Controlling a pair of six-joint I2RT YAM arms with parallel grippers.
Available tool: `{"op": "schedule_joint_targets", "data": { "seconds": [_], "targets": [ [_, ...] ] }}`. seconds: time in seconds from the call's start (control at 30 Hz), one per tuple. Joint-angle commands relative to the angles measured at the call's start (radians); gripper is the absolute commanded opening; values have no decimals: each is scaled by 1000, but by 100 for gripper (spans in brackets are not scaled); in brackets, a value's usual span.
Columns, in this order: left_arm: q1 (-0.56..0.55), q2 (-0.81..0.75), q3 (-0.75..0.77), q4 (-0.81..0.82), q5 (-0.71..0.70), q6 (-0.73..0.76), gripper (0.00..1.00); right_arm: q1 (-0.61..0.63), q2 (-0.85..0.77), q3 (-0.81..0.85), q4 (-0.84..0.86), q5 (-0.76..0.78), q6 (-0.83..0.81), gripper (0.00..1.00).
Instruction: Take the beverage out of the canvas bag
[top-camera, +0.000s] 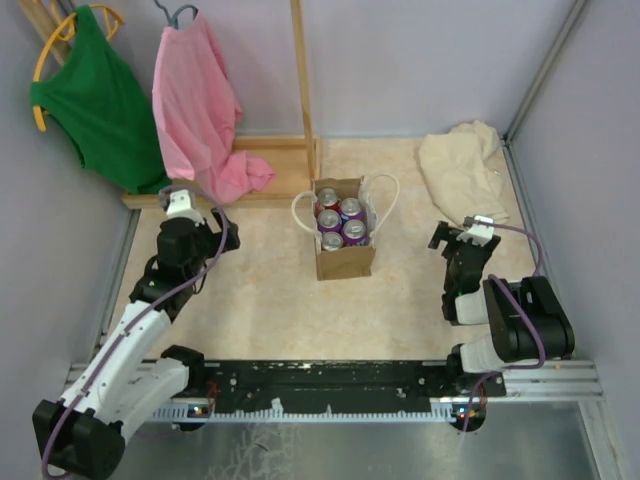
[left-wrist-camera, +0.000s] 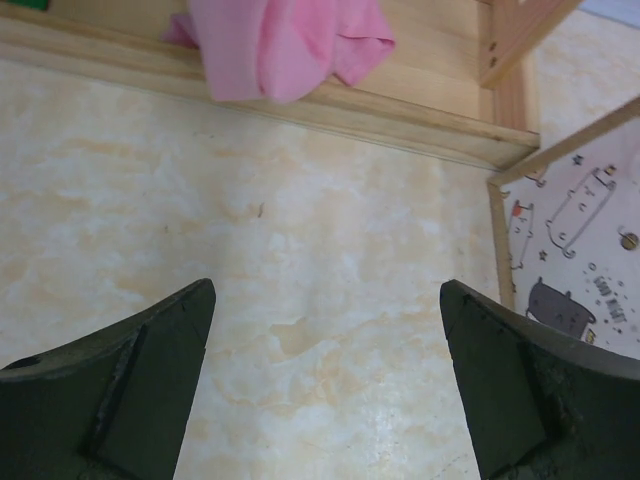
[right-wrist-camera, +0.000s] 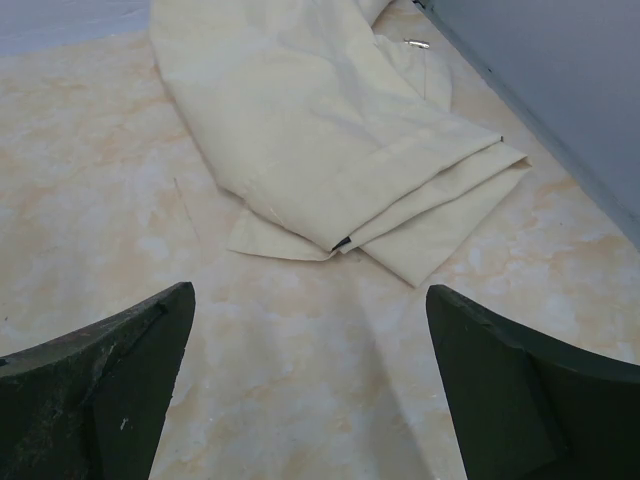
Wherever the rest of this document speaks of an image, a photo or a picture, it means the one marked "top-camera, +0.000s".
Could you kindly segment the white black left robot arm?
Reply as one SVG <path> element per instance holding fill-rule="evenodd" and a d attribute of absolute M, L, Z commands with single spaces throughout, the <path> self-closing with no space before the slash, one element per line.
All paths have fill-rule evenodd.
<path fill-rule="evenodd" d="M 170 348 L 148 374 L 139 380 L 132 376 L 201 291 L 219 257 L 240 246 L 237 225 L 219 208 L 211 213 L 218 232 L 194 208 L 161 224 L 157 252 L 146 262 L 116 328 L 57 401 L 43 400 L 35 408 L 42 478 L 109 478 L 155 410 L 178 393 L 194 397 L 206 389 L 204 357 L 187 347 Z"/>

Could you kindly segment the red soda can front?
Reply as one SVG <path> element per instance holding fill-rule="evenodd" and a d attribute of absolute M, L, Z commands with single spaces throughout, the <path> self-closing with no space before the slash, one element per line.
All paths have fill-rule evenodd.
<path fill-rule="evenodd" d="M 344 239 L 339 232 L 324 232 L 321 237 L 321 250 L 335 252 L 344 247 Z"/>

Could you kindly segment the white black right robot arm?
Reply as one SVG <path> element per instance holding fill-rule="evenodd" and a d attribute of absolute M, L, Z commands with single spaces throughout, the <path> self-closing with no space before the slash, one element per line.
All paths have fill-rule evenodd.
<path fill-rule="evenodd" d="M 482 338 L 454 346 L 446 359 L 448 387 L 461 396 L 483 396 L 491 378 L 508 370 L 538 369 L 575 350 L 573 327 L 540 273 L 540 263 L 519 281 L 484 273 L 501 242 L 497 229 L 535 239 L 524 229 L 475 216 L 465 218 L 461 227 L 440 221 L 428 244 L 433 250 L 444 247 L 444 319 L 453 326 L 489 328 Z"/>

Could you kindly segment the brown canvas bag white handles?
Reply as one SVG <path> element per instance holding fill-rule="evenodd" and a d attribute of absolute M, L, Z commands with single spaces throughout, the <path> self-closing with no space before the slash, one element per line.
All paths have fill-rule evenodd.
<path fill-rule="evenodd" d="M 389 207 L 374 208 L 371 187 L 388 179 L 394 187 Z M 400 183 L 389 173 L 316 180 L 294 197 L 295 223 L 313 239 L 319 281 L 345 280 L 371 275 L 378 234 L 398 201 Z"/>

